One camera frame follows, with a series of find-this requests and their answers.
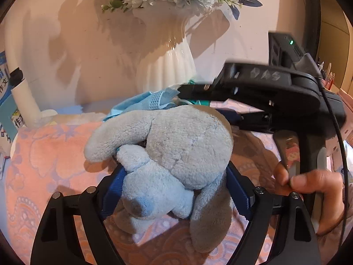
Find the plush toy ear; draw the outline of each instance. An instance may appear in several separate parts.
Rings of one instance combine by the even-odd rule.
[[[98,127],[85,146],[88,161],[103,161],[123,144],[136,144],[147,139],[157,110],[134,110],[111,118]]]
[[[233,203],[222,173],[204,187],[194,202],[190,218],[190,235],[196,251],[215,249],[226,236],[232,222]]]

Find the bolt head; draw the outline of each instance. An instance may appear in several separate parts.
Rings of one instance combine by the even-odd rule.
[[[297,193],[297,192],[291,192],[290,196],[291,196],[292,198],[294,198],[294,199],[299,199],[299,198],[300,198],[300,195],[299,195],[299,193]]]
[[[53,193],[52,198],[58,199],[60,196],[61,196],[61,193],[57,191]]]
[[[257,186],[257,187],[255,188],[255,191],[256,191],[258,194],[264,194],[265,191],[266,191],[266,189],[264,189],[264,188],[261,187],[261,186]]]
[[[93,193],[93,192],[96,191],[96,187],[95,187],[95,186],[90,186],[89,188],[86,189],[86,191],[87,191],[88,193]]]

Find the pink blanket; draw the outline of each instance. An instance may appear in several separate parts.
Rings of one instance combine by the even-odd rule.
[[[87,187],[97,185],[114,169],[113,161],[90,164],[84,159],[84,145],[99,125],[54,125],[20,130],[6,177],[6,203],[11,246],[26,264],[30,262],[36,230],[52,193],[81,193]],[[236,129],[233,135],[233,163],[255,185],[272,190],[272,169],[278,159],[271,136],[256,134],[255,137],[252,133]],[[85,259],[95,264],[80,217],[75,217],[75,222]],[[187,220],[166,215],[150,226],[146,233],[133,236],[118,229],[111,218],[105,221],[105,225],[126,264],[224,265],[239,243],[247,221],[235,210],[226,238],[207,254],[195,252]],[[265,239],[258,263],[264,262],[268,256],[271,248],[269,236]]]

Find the blue leaf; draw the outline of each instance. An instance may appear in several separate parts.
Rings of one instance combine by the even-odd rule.
[[[244,6],[249,7],[261,7],[262,4],[257,0],[238,0],[239,3],[243,4]]]
[[[240,12],[236,6],[229,6],[230,9],[232,10],[233,16],[236,20],[239,19]]]

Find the gray plush toy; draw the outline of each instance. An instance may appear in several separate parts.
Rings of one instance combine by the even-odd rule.
[[[144,140],[146,148],[135,145]],[[92,162],[116,153],[127,171],[114,214],[119,228],[143,233],[172,211],[190,217],[194,248],[209,252],[231,224],[225,169],[232,148],[231,126],[223,115],[207,106],[186,105],[109,119],[93,132],[84,153]],[[197,197],[194,190],[201,190]]]

